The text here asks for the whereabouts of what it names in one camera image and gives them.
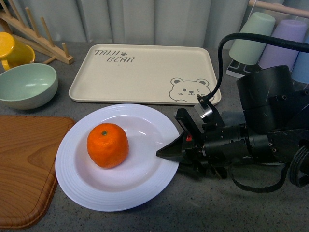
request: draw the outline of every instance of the white tray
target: white tray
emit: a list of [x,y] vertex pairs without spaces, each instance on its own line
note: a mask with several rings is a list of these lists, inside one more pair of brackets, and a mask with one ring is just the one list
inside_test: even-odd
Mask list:
[[[197,47],[97,44],[69,89],[77,102],[197,104],[217,83],[208,52]],[[212,104],[221,99],[217,91]]]

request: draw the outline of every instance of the countertop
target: countertop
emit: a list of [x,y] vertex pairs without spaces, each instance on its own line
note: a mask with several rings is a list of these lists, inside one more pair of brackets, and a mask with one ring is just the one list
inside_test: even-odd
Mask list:
[[[75,58],[71,65],[60,61],[50,63],[55,68],[59,87],[54,98],[34,110],[15,110],[0,104],[0,115],[64,116],[78,122],[89,113],[111,104],[80,103],[73,101],[69,88],[94,43],[67,43]],[[207,49],[218,75],[217,50]],[[48,57],[37,53],[36,62]],[[224,51],[224,66],[231,58]],[[224,75],[220,91],[221,101],[216,105],[227,124],[242,120],[242,108],[236,78]],[[165,114],[177,127],[176,105],[148,105]],[[192,106],[183,107],[198,116]],[[268,186],[280,178],[281,167],[243,166],[237,168],[238,181],[251,186]],[[173,232],[173,231],[309,231],[307,195],[309,187],[298,188],[288,178],[283,187],[273,193],[257,194],[240,190],[233,181],[208,176],[196,179],[177,171],[169,185],[152,200],[120,212],[99,212],[73,202],[58,185],[46,215],[29,232],[49,231],[108,231],[108,232]]]

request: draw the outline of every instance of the mandarin orange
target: mandarin orange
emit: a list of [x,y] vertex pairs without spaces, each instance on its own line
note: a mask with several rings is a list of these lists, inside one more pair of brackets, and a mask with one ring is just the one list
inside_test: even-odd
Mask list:
[[89,133],[87,151],[98,166],[113,168],[127,158],[129,142],[121,127],[113,123],[102,123]]

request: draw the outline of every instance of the yellow cup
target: yellow cup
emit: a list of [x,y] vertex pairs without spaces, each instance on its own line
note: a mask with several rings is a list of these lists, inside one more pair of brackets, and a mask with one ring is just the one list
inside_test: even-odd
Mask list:
[[5,70],[22,64],[33,63],[33,49],[15,39],[7,32],[0,32],[0,60]]

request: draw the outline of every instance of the bear drawing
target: bear drawing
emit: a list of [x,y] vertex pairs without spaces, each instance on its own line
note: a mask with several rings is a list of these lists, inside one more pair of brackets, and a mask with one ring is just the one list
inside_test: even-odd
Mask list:
[[205,96],[210,93],[209,82],[205,79],[184,81],[180,78],[173,78],[170,82],[173,87],[169,96],[177,102],[197,102],[197,94]]

